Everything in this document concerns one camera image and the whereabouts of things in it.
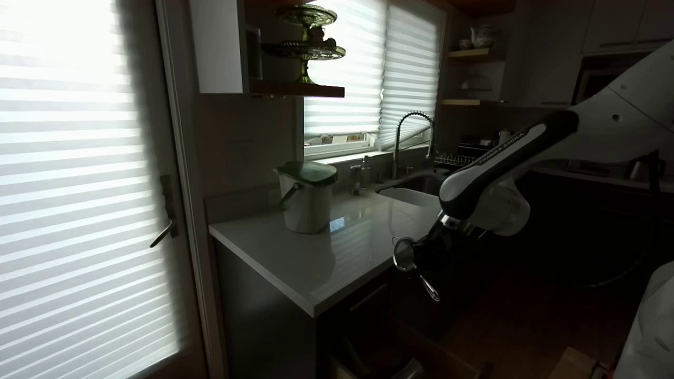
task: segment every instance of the white countertop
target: white countertop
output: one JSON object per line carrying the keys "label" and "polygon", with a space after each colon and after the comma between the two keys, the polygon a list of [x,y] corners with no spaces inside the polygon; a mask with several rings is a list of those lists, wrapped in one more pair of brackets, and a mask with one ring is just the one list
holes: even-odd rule
{"label": "white countertop", "polygon": [[288,232],[280,210],[209,229],[306,314],[317,317],[389,267],[395,240],[427,235],[436,214],[380,195],[338,195],[330,219],[326,235]]}

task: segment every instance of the window blind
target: window blind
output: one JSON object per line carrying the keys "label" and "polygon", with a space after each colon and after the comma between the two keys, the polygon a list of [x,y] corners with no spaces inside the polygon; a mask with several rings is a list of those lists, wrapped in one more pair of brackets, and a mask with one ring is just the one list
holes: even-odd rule
{"label": "window blind", "polygon": [[[377,146],[387,147],[395,141],[395,127],[409,111],[434,118],[441,76],[441,11],[417,3],[415,9],[392,5],[385,27],[385,69],[382,129]],[[409,118],[401,129],[407,140],[430,123]]]}
{"label": "window blind", "polygon": [[114,0],[0,0],[0,377],[130,377],[182,347]]}
{"label": "window blind", "polygon": [[343,100],[306,100],[304,130],[311,135],[377,133],[382,108],[383,27],[382,0],[317,0],[337,13],[337,23],[324,27],[326,38],[346,46],[346,57],[311,62],[310,76],[317,84],[346,87]]}

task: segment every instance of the wooden floor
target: wooden floor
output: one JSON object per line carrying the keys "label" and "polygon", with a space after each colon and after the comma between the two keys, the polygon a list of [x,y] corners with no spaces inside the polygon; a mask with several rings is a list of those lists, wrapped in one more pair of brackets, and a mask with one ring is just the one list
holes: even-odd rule
{"label": "wooden floor", "polygon": [[546,379],[566,345],[615,364],[637,304],[607,290],[572,290],[527,272],[501,272],[456,319],[441,345],[488,379]]}

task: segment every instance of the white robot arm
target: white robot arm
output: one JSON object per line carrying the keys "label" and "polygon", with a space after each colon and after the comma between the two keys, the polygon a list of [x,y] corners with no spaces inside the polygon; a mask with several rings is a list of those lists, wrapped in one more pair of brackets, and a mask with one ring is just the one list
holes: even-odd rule
{"label": "white robot arm", "polygon": [[463,235],[518,235],[529,203],[513,179],[541,161],[625,163],[674,140],[674,41],[592,100],[550,113],[441,188],[443,226]]}

